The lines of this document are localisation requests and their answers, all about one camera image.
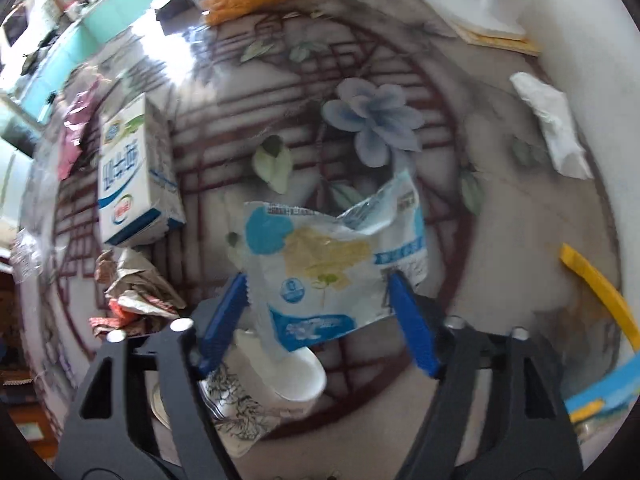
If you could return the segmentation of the blue white snack wrapper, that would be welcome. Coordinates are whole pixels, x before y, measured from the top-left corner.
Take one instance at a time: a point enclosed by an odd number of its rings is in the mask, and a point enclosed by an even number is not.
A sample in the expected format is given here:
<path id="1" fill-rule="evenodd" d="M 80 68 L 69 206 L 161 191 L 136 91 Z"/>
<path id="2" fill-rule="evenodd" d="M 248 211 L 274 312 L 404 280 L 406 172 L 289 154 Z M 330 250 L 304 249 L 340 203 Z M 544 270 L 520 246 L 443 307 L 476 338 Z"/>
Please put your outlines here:
<path id="1" fill-rule="evenodd" d="M 262 348 L 277 359 L 390 315 L 387 275 L 427 277 L 420 194 L 407 171 L 337 217 L 299 206 L 244 206 L 247 295 Z"/>

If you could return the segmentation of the floral paper coffee cup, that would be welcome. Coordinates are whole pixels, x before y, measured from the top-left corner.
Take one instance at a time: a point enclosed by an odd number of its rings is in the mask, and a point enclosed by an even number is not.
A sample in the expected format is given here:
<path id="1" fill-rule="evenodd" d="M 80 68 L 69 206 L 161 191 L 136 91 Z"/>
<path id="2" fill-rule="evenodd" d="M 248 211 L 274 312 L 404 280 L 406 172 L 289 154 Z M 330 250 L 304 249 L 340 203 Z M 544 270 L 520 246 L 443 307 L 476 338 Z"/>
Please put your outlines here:
<path id="1" fill-rule="evenodd" d="M 326 388 L 326 371 L 308 348 L 271 359 L 251 330 L 236 330 L 224 359 L 198 382 L 218 437 L 233 458 L 285 422 L 305 418 Z"/>

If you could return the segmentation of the blue white milk carton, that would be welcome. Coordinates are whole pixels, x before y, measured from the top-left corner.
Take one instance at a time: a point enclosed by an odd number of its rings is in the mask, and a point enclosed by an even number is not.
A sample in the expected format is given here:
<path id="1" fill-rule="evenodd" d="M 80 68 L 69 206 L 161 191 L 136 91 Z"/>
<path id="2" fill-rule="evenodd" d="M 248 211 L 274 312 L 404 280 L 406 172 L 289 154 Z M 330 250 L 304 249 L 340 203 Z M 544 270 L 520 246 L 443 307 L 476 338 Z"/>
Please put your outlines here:
<path id="1" fill-rule="evenodd" d="M 102 243 L 155 243 L 186 224 L 168 121 L 141 93 L 101 128 L 98 213 Z"/>

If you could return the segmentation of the pink plastic bag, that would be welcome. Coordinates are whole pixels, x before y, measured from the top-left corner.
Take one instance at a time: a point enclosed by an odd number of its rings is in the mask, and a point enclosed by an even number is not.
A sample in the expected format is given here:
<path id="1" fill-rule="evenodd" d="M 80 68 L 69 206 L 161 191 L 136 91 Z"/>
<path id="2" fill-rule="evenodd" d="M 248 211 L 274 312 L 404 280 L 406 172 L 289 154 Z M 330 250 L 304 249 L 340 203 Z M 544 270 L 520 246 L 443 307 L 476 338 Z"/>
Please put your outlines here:
<path id="1" fill-rule="evenodd" d="M 77 93 L 63 117 L 60 152 L 58 153 L 58 180 L 60 182 L 70 176 L 73 166 L 82 153 L 82 139 L 96 109 L 96 92 L 98 92 L 99 86 L 100 81 L 96 79 L 87 90 Z"/>

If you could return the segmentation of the clear plastic cup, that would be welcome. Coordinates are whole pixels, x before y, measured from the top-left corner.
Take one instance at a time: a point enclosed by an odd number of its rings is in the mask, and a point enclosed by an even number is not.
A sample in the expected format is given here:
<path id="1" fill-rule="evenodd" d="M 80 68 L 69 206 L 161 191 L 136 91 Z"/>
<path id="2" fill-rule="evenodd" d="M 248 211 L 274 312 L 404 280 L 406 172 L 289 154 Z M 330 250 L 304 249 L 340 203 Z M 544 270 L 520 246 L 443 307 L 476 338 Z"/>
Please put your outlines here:
<path id="1" fill-rule="evenodd" d="M 20 229 L 10 253 L 14 282 L 23 284 L 47 269 L 47 249 L 40 229 Z"/>

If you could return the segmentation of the teal kitchen cabinets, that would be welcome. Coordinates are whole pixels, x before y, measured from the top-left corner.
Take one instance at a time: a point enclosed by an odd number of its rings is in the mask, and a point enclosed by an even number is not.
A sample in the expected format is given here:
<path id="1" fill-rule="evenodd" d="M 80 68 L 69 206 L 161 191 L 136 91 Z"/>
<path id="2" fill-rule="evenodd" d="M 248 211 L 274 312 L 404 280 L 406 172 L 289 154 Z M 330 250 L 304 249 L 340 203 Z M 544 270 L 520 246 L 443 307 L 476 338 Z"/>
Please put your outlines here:
<path id="1" fill-rule="evenodd" d="M 152 0 L 99 0 L 62 32 L 39 62 L 35 73 L 19 84 L 23 64 L 1 74 L 1 89 L 32 118 L 37 119 L 53 92 L 60 92 L 70 73 L 104 44 L 126 30 L 149 9 Z"/>

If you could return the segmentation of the crumpled candy wrappers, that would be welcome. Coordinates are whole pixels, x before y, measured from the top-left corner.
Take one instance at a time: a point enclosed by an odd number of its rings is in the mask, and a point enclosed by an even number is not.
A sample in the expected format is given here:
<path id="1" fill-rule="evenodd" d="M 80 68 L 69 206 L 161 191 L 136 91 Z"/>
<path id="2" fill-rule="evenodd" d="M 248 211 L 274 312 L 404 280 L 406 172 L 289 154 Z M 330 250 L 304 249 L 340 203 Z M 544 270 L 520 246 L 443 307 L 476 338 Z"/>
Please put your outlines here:
<path id="1" fill-rule="evenodd" d="M 94 278 L 106 287 L 110 314 L 89 318 L 93 336 L 105 339 L 114 330 L 128 336 L 159 332 L 180 318 L 186 302 L 144 255 L 125 248 L 116 258 L 113 249 L 96 259 Z"/>

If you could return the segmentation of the floral table cloth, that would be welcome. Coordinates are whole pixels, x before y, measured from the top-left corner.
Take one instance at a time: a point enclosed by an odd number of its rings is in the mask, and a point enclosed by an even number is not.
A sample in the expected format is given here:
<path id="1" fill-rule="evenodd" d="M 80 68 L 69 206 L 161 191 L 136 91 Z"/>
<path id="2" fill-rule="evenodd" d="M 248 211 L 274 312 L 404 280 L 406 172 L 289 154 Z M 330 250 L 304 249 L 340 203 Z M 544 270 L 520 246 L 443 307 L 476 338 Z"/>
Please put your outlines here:
<path id="1" fill-rule="evenodd" d="M 370 195 L 390 177 L 363 166 L 352 138 L 322 122 L 320 110 L 345 78 L 398 84 L 425 120 L 416 133 L 428 247 L 422 292 L 480 330 L 531 328 L 556 352 L 564 384 L 565 325 L 582 283 L 559 262 L 559 249 L 573 245 L 612 280 L 620 256 L 603 183 L 561 177 L 540 154 L 538 122 L 510 84 L 516 72 L 540 75 L 541 67 L 447 36 L 418 0 L 298 0 L 217 28 L 189 18 L 172 35 L 149 14 L 118 34 L 65 81 L 22 203 L 21 227 L 40 229 L 47 249 L 47 269 L 18 296 L 23 347 L 53 431 L 62 432 L 99 348 L 88 319 L 106 311 L 93 277 L 98 125 L 79 169 L 56 177 L 66 104 L 96 79 L 98 122 L 140 93 L 168 119 L 186 225 L 144 252 L 190 306 L 216 295 L 234 272 L 228 247 L 244 203 L 338 214 L 347 196 Z M 281 196 L 250 164 L 273 135 L 293 159 Z M 532 166 L 526 148 L 538 153 Z"/>

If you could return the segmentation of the crumpled white tissue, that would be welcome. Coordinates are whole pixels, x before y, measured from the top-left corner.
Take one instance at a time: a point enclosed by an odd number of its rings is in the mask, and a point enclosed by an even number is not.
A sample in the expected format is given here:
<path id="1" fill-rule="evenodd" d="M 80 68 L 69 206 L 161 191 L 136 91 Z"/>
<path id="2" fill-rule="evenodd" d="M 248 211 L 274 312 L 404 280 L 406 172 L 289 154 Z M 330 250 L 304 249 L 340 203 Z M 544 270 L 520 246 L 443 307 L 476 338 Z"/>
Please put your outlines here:
<path id="1" fill-rule="evenodd" d="M 554 170 L 563 177 L 591 180 L 593 173 L 578 140 L 566 94 L 529 73 L 515 73 L 510 81 L 540 123 Z"/>

